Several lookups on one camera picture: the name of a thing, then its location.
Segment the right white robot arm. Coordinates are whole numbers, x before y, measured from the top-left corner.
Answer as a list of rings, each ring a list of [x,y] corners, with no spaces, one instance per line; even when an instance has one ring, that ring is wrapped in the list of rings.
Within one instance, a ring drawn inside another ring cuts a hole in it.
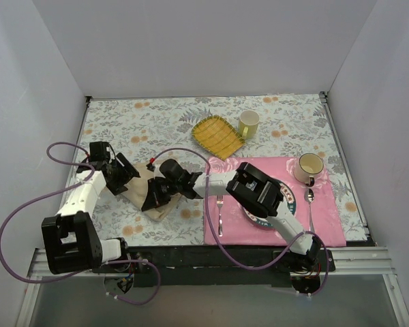
[[[209,197],[231,196],[252,215],[266,219],[286,241],[286,248],[271,262],[246,266],[227,252],[211,228],[217,246],[233,264],[246,270],[264,270],[288,258],[301,270],[308,271],[318,265],[322,241],[314,232],[306,231],[290,212],[278,181],[252,164],[243,161],[235,170],[223,173],[211,173],[211,165],[207,164],[206,172],[189,173],[176,160],[168,159],[158,168],[150,161],[146,169],[160,174],[147,181],[143,211],[168,204],[173,196],[181,194],[188,199],[203,199],[207,221],[212,223]]]

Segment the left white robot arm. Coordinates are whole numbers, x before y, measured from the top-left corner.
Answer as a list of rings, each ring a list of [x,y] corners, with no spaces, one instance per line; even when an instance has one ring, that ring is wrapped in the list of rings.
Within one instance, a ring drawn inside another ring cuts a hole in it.
[[[125,185],[139,177],[139,172],[122,153],[110,162],[93,161],[91,165],[94,171],[78,169],[79,186],[54,217],[42,222],[48,267],[54,275],[95,269],[106,262],[118,273],[131,266],[132,257],[126,251],[124,238],[100,239],[92,214],[104,188],[119,195],[127,191]]]

